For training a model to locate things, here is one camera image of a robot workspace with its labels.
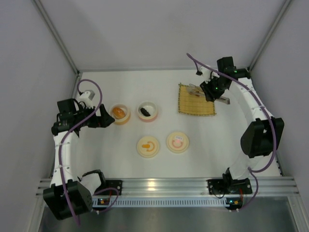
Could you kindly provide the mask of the orange bread bun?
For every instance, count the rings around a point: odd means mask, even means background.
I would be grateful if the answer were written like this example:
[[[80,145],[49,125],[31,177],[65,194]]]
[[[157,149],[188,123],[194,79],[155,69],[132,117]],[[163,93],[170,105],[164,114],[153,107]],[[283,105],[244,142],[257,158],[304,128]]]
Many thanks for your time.
[[[114,107],[112,113],[116,119],[122,119],[126,116],[126,113],[120,107]]]

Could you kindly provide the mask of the orange lunch box bowl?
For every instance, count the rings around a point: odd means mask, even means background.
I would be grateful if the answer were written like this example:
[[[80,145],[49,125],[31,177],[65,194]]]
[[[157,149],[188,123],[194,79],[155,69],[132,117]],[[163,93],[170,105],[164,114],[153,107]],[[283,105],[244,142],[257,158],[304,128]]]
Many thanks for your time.
[[[114,123],[116,125],[124,125],[126,124],[131,117],[130,109],[123,104],[116,104],[111,107],[110,113],[114,118]]]

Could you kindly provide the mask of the black seaweed food piece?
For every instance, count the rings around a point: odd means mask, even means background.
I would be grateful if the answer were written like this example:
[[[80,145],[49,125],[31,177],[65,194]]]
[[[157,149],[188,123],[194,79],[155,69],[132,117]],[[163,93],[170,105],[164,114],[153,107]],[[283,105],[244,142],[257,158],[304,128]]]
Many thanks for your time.
[[[150,117],[151,114],[145,109],[145,108],[140,108],[140,113],[145,116],[145,117]]]

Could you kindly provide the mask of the red sausage food piece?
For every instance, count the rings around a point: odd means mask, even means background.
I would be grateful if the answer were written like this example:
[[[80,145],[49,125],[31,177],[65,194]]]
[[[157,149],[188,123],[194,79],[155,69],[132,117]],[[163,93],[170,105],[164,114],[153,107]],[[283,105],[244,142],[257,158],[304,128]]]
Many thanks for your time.
[[[191,94],[194,95],[194,96],[199,96],[199,97],[204,97],[205,96],[204,94],[202,94],[200,92],[192,92]]]

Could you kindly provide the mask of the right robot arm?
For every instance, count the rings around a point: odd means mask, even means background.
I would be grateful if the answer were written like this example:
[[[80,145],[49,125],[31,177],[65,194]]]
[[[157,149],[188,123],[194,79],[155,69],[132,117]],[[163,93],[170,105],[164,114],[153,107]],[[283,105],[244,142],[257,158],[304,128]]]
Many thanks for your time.
[[[251,75],[238,69],[232,57],[217,60],[217,69],[200,84],[206,101],[214,102],[229,91],[237,100],[248,124],[240,139],[241,153],[227,173],[234,180],[245,179],[249,172],[261,173],[272,163],[280,144],[284,121],[275,118],[265,107],[253,87]]]

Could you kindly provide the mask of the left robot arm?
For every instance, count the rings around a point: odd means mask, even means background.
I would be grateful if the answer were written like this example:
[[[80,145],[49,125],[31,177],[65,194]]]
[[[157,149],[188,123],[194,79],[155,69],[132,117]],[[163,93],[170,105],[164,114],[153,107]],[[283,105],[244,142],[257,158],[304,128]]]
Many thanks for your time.
[[[107,186],[101,170],[77,174],[77,144],[82,127],[106,128],[114,122],[101,104],[87,107],[85,102],[67,99],[57,102],[58,114],[51,131],[55,143],[55,165],[50,187],[43,199],[58,220],[79,215],[92,209],[92,196]]]

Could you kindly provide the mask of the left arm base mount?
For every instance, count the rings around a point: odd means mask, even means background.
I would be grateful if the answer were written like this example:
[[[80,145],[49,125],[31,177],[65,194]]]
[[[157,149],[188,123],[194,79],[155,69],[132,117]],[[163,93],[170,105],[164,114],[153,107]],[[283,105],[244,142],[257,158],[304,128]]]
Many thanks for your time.
[[[101,184],[96,190],[94,195],[122,195],[123,181],[120,179],[107,179],[105,183]]]

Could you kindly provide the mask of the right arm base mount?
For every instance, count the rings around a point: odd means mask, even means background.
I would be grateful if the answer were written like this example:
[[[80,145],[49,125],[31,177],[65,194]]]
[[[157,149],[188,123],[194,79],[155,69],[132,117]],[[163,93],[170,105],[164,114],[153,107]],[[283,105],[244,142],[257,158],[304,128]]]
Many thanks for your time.
[[[210,195],[222,198],[229,194],[252,194],[250,180],[245,179],[233,179],[229,168],[222,174],[221,178],[207,180],[208,190]]]

